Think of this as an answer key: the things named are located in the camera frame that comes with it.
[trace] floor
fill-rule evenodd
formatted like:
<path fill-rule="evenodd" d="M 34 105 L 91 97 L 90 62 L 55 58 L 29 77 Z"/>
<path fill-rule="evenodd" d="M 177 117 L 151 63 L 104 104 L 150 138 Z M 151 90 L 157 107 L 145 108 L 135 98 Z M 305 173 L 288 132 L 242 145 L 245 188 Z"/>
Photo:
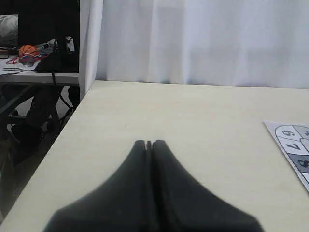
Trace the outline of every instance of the floor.
<path fill-rule="evenodd" d="M 70 104 L 71 102 L 68 98 L 68 88 L 69 87 L 64 87 L 62 91 L 62 96 Z M 19 115 L 26 115 L 31 106 L 31 100 L 32 99 L 29 99 L 28 101 L 17 107 Z M 56 108 L 59 117 L 64 116 L 68 109 L 61 100 L 58 101 Z M 57 134 L 55 133 L 46 134 L 44 139 L 40 143 L 38 149 L 31 153 L 31 155 L 25 161 L 15 166 L 14 168 L 12 168 L 9 164 L 6 164 L 5 169 L 2 168 L 0 172 L 2 174 L 0 194 L 2 198 L 5 198 L 5 200 L 0 200 L 2 208 L 2 212 L 0 214 L 0 222 L 2 221 L 2 217 L 5 217 L 5 215 L 9 212 L 15 200 L 32 177 L 33 173 L 39 166 L 40 162 L 42 161 L 45 154 L 52 146 L 56 138 Z M 14 149 L 16 149 L 15 144 L 12 144 L 10 140 L 0 141 L 0 157 L 7 157 L 7 154 L 9 154 L 10 152 L 15 152 Z"/>

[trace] game board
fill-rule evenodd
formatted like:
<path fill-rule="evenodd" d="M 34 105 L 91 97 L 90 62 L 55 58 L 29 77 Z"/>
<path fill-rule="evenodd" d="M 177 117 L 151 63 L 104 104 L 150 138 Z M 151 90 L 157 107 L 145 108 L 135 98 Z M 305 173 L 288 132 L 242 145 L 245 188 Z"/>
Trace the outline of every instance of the game board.
<path fill-rule="evenodd" d="M 309 125 L 264 123 L 309 192 Z"/>

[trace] basketball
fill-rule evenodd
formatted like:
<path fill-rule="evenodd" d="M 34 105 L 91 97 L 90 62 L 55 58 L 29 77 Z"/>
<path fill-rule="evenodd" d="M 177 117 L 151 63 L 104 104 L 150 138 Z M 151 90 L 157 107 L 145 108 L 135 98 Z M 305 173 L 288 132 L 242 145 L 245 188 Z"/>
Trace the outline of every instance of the basketball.
<path fill-rule="evenodd" d="M 32 54 L 32 55 L 38 54 L 37 49 L 34 46 L 31 46 L 31 45 L 25 45 L 25 46 L 22 46 L 19 49 L 19 55 L 20 56 L 23 56 L 25 53 Z"/>

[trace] table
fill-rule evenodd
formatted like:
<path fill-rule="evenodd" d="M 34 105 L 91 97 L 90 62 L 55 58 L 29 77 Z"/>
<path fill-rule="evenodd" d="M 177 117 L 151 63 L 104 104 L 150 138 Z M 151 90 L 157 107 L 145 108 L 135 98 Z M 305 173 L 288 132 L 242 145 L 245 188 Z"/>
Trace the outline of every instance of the table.
<path fill-rule="evenodd" d="M 58 85 L 78 85 L 78 73 L 55 73 L 56 83 Z M 53 84 L 52 74 L 34 71 L 24 71 L 16 74 L 0 75 L 1 84 Z"/>
<path fill-rule="evenodd" d="M 308 227 L 309 196 L 262 120 L 308 123 L 309 90 L 96 81 L 0 232 L 42 231 L 101 185 L 137 139 L 166 140 L 181 164 L 265 231 Z"/>

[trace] printed number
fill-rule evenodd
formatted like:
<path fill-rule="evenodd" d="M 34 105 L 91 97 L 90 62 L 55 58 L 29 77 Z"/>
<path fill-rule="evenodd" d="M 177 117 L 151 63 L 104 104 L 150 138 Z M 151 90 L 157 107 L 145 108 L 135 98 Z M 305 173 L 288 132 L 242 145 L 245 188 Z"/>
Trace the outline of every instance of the printed number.
<path fill-rule="evenodd" d="M 294 149 L 297 149 L 297 150 L 300 150 L 299 146 L 297 144 L 293 144 L 295 146 L 292 146 L 292 145 L 288 145 L 286 144 L 288 147 L 291 147 L 291 148 L 294 148 Z"/>
<path fill-rule="evenodd" d="M 305 161 L 303 161 L 303 160 L 298 160 L 298 163 L 301 165 L 301 166 L 303 166 L 304 168 L 307 168 L 308 166 L 309 166 L 309 161 L 307 161 L 307 160 L 305 160 Z"/>
<path fill-rule="evenodd" d="M 286 135 L 286 136 L 294 136 L 295 134 L 293 133 L 293 132 L 291 132 L 291 131 L 289 131 L 289 130 L 284 130 L 284 131 L 282 131 L 282 133 L 284 134 L 284 135 Z"/>

